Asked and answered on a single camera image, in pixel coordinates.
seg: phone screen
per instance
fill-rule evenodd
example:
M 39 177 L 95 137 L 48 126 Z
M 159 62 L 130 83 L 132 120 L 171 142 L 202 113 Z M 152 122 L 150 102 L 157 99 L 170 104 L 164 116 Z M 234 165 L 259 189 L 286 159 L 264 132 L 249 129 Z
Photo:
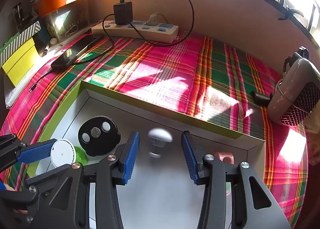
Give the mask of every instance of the phone screen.
M 98 40 L 96 36 L 87 35 L 84 36 L 81 40 L 77 43 L 73 44 L 70 48 L 68 48 L 60 57 L 58 57 L 53 63 L 53 66 L 66 66 L 69 62 L 75 61 L 76 56 L 81 52 L 84 48 L 86 48 L 90 43 Z

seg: striped box lid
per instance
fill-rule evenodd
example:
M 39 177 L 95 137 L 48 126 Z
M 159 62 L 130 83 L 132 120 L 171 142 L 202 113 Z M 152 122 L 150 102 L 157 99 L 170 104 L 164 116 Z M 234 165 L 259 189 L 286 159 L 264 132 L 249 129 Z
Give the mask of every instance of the striped box lid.
M 0 50 L 0 67 L 8 60 L 8 58 L 29 38 L 41 30 L 39 21 L 32 24 L 21 34 L 16 34 L 11 38 L 5 48 Z

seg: yellow box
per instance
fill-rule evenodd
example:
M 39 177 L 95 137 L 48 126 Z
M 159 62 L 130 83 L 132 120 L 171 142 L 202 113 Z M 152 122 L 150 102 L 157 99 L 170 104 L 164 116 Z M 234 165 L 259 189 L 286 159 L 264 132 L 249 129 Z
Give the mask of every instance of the yellow box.
M 39 54 L 32 38 L 28 39 L 2 66 L 14 86 L 17 86 L 24 75 L 35 64 Z

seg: white cup lid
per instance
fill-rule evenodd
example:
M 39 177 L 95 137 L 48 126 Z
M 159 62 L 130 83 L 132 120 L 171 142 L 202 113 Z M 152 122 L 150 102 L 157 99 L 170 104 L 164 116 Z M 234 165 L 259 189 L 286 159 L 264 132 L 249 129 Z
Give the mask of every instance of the white cup lid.
M 53 144 L 50 157 L 56 168 L 64 164 L 72 164 L 76 161 L 76 150 L 70 141 L 60 139 Z

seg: black cable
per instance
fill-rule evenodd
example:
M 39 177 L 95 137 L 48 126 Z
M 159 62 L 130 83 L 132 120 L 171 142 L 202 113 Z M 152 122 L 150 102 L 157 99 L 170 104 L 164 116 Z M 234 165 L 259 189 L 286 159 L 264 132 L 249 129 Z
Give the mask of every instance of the black cable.
M 114 40 L 111 38 L 111 36 L 107 33 L 106 29 L 104 28 L 104 22 L 105 22 L 106 18 L 108 18 L 109 16 L 112 16 L 112 15 L 114 15 L 114 14 L 109 14 L 109 15 L 105 16 L 103 21 L 102 21 L 102 28 L 103 28 L 105 34 L 111 40 L 112 46 L 110 48 L 108 48 L 105 52 L 101 53 L 100 55 L 95 56 L 94 58 L 91 58 L 91 59 L 88 59 L 88 60 L 85 60 L 85 61 L 75 62 L 75 63 L 73 63 L 73 65 L 81 65 L 81 64 L 84 64 L 84 63 L 91 62 L 91 61 L 97 59 L 98 57 L 104 56 L 105 54 L 110 52 L 115 47 Z
M 45 73 L 44 75 L 42 75 L 42 76 L 30 87 L 29 92 L 33 91 L 33 90 L 36 88 L 37 84 L 39 83 L 39 81 L 40 81 L 42 78 L 46 77 L 47 75 L 49 75 L 49 74 L 52 73 L 52 72 L 53 72 L 53 69 L 50 69 L 47 73 Z
M 140 36 L 144 41 L 148 42 L 148 43 L 151 44 L 151 45 L 161 46 L 161 47 L 168 47 L 168 46 L 177 45 L 177 44 L 185 41 L 185 40 L 187 39 L 187 37 L 190 36 L 190 34 L 191 34 L 192 30 L 193 30 L 193 25 L 194 25 L 194 23 L 195 23 L 195 11 L 194 11 L 194 9 L 193 9 L 193 5 L 192 5 L 191 0 L 188 0 L 188 1 L 189 1 L 189 3 L 190 3 L 191 10 L 192 10 L 192 23 L 191 23 L 191 28 L 190 28 L 189 32 L 187 33 L 187 35 L 186 35 L 182 40 L 180 40 L 180 41 L 178 41 L 178 42 L 176 42 L 176 43 L 167 44 L 167 45 L 160 45 L 160 44 L 156 44 L 156 43 L 150 42 L 150 41 L 146 40 L 146 39 L 140 34 L 140 32 L 135 28 L 135 26 L 132 25 L 132 23 L 129 22 L 129 24 L 131 25 L 131 27 L 134 28 L 134 30 L 139 34 L 139 36 Z

